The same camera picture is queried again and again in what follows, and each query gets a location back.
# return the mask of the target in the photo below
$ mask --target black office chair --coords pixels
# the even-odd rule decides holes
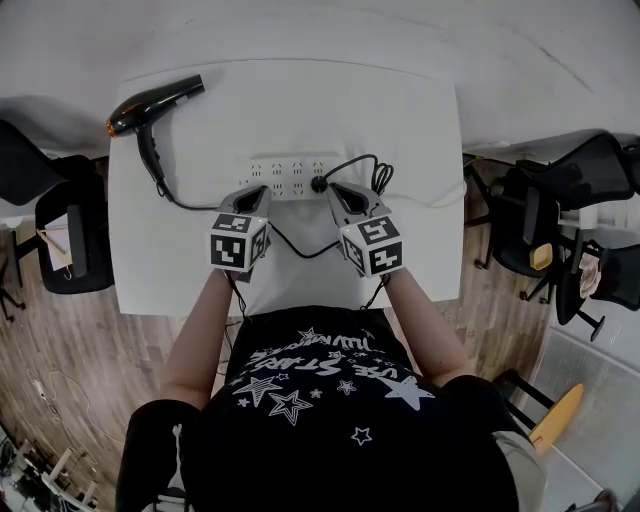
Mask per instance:
[[[553,197],[562,210],[629,199],[634,194],[629,157],[608,132],[592,137],[552,164],[518,160],[516,168]]]
[[[83,156],[50,160],[9,123],[0,121],[0,198],[36,203],[36,229],[67,215],[73,263],[53,270],[47,243],[35,235],[9,244],[9,270],[22,286],[20,259],[37,249],[42,280],[58,294],[98,291],[113,284],[104,182],[94,163]]]
[[[640,194],[640,137],[625,144],[622,155],[629,173],[631,186]]]
[[[582,254],[587,252],[600,258],[600,283],[594,300],[613,302],[631,311],[640,309],[640,245],[631,245],[619,249],[605,249],[595,241],[581,242],[580,232],[577,234],[575,255],[565,261],[560,275],[556,295],[556,312],[560,325],[567,324],[575,315],[587,322],[592,328],[591,341],[600,333],[605,322],[603,316],[599,321],[580,311],[585,299],[580,297],[580,277],[582,270],[578,268]]]
[[[562,271],[562,248],[558,246],[555,242],[550,242],[553,248],[553,261],[551,265],[547,267],[545,270],[547,273],[544,277],[538,281],[534,287],[534,289],[528,293],[526,290],[522,290],[520,292],[520,300],[524,300],[526,302],[530,302],[532,299],[537,297],[542,290],[544,290],[545,286],[547,288],[547,296],[540,297],[540,304],[550,304],[551,298],[553,297],[553,292],[555,290],[556,284],[559,281],[561,271]]]
[[[9,258],[4,260],[4,263],[0,268],[0,307],[2,307],[2,313],[4,314],[4,319],[7,322],[13,322],[15,320],[15,317],[7,313],[7,305],[5,304],[4,301],[8,300],[11,304],[13,304],[13,307],[19,308],[19,309],[27,309],[27,306],[25,305],[24,302],[20,302],[20,303],[17,302],[4,287],[4,275],[7,272],[8,266],[9,266]]]
[[[50,159],[13,125],[0,119],[0,198],[16,206],[27,204],[63,181],[92,173],[84,156]]]
[[[491,223],[486,258],[476,260],[475,266],[487,269],[493,257],[512,272],[543,278],[548,269],[532,268],[529,255],[533,248],[552,242],[558,225],[557,203],[540,194],[517,169],[510,169],[504,178],[497,180],[503,189],[500,194],[491,192],[473,165],[465,168],[465,175],[476,183],[489,208],[488,215],[465,222],[465,229]]]

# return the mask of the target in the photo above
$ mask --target black t-shirt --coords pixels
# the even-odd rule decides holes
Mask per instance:
[[[116,509],[518,510],[496,433],[524,434],[499,392],[410,368],[381,312],[255,316],[204,410],[158,400],[133,414]]]

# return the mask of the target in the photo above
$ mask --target hair dryer handle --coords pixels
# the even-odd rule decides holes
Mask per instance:
[[[142,125],[136,128],[135,131],[138,137],[138,150],[140,151],[142,162],[147,168],[147,171],[149,171],[149,174],[151,174],[153,181],[162,187],[164,192],[164,172],[160,165],[160,155],[156,153],[156,142],[153,140],[151,126]]]

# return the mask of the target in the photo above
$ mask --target chair leg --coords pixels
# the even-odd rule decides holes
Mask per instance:
[[[27,309],[27,306],[25,306],[24,302],[18,304],[15,299],[11,295],[9,295],[9,292],[7,292],[7,290],[5,290],[4,288],[0,288],[0,295],[11,302],[11,304],[13,304],[16,308]]]
[[[520,422],[530,430],[533,430],[536,426],[536,422],[533,421],[529,416],[523,413],[520,409],[518,409],[515,405],[513,405],[509,400],[505,400],[507,404],[507,409],[509,412],[513,414],[516,418],[520,420]]]
[[[536,295],[538,295],[545,286],[547,286],[547,284],[549,285],[549,288],[551,288],[551,276],[549,275],[550,272],[547,272],[544,277],[542,279],[540,279],[540,281],[538,281],[538,284],[536,284],[536,287],[533,289],[533,291],[527,295],[527,292],[525,290],[522,290],[520,292],[520,300],[525,300],[527,302],[530,302],[531,299],[533,299]],[[545,299],[540,299],[540,303],[541,304],[549,304],[548,300]]]
[[[493,199],[491,190],[485,185],[484,181],[482,181],[482,178],[480,177],[478,172],[473,168],[473,164],[468,165],[464,168],[464,175],[471,176],[473,181],[476,183],[478,190],[480,191],[480,195],[482,195],[482,199],[484,199],[484,202],[487,203],[487,206],[489,206]]]
[[[500,378],[504,378],[504,379],[507,379],[508,381],[513,382],[527,395],[529,395],[531,398],[539,402],[541,405],[543,405],[547,409],[551,409],[555,404],[555,402],[551,400],[551,398],[546,396],[544,393],[541,393],[540,391],[538,391],[526,380],[520,377],[520,375],[518,375],[518,372],[515,370],[507,370],[506,372],[504,372],[502,375],[498,377],[498,379]]]
[[[595,341],[595,339],[598,337],[598,334],[600,334],[600,331],[602,330],[605,317],[603,316],[598,321],[595,318],[591,318],[589,315],[587,315],[586,313],[583,313],[582,311],[578,311],[578,316],[582,318],[585,322],[587,322],[591,327],[593,327],[593,332],[591,333],[591,341],[592,342]]]
[[[553,283],[553,281],[551,281],[549,283],[549,288],[547,288],[547,300],[545,302],[545,304],[551,304],[551,299],[553,298],[553,290],[555,290],[556,285]]]
[[[474,228],[476,226],[481,226],[482,224],[487,224],[491,222],[491,218],[489,215],[483,215],[482,217],[478,217],[477,219],[471,219],[464,223],[464,227],[466,228]]]
[[[486,256],[485,260],[484,261],[475,260],[473,262],[473,264],[476,266],[477,269],[488,270],[489,269],[489,265],[491,264],[491,255],[492,254],[493,254],[493,240],[491,239],[491,236],[489,236],[489,246],[487,247],[487,256]]]
[[[2,312],[4,313],[4,319],[7,322],[13,322],[14,318],[12,316],[9,316],[9,314],[7,313],[7,306],[5,306],[5,304],[4,304],[4,297],[2,296],[2,294],[0,294],[0,306],[2,306]]]

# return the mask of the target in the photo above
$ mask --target yellow object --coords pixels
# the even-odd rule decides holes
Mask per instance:
[[[553,247],[551,244],[544,244],[529,252],[529,265],[534,270],[542,270],[551,265],[553,261]]]
[[[549,449],[567,427],[578,410],[583,394],[584,386],[582,384],[573,386],[549,409],[542,421],[531,431],[529,440],[540,455]]]

